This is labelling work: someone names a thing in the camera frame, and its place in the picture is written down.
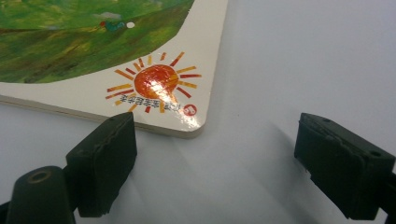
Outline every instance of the black clamp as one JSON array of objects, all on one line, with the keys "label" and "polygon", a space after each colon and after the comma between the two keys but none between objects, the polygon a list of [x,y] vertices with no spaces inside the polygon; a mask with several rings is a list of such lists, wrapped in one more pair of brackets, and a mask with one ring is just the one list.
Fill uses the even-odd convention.
[{"label": "black clamp", "polygon": [[339,124],[303,113],[294,156],[346,218],[396,223],[395,157]]},{"label": "black clamp", "polygon": [[136,155],[133,113],[107,119],[67,154],[63,169],[20,177],[11,201],[0,206],[0,224],[74,224],[76,208],[82,217],[108,213]]}]

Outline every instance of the board book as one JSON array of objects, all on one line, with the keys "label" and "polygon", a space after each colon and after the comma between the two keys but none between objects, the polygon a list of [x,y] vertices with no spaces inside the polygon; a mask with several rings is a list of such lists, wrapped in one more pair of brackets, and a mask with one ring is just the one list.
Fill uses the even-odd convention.
[{"label": "board book", "polygon": [[0,2],[0,102],[136,128],[205,125],[227,0]]}]

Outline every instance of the glossy surface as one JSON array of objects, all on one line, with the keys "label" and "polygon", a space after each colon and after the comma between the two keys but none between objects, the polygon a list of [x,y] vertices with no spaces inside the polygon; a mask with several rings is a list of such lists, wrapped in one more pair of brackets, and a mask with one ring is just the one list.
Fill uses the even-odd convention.
[{"label": "glossy surface", "polygon": [[[382,211],[346,220],[293,151],[307,112],[396,154],[395,8],[230,0],[201,135],[137,132],[135,167],[110,214],[78,224],[383,224]],[[0,201],[26,172],[64,166],[64,153],[97,125],[0,105]]]}]

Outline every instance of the small white dot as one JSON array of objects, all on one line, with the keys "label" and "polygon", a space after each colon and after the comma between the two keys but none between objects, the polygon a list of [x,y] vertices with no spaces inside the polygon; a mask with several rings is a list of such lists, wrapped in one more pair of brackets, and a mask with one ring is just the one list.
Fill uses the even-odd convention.
[{"label": "small white dot", "polygon": [[130,21],[126,23],[126,27],[128,27],[129,29],[134,28],[134,23]]}]

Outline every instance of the green illustration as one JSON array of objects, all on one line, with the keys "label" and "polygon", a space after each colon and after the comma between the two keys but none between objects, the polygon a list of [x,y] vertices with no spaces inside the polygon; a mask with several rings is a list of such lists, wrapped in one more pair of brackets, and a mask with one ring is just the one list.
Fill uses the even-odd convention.
[{"label": "green illustration", "polygon": [[50,83],[150,54],[193,0],[0,1],[0,82]]}]

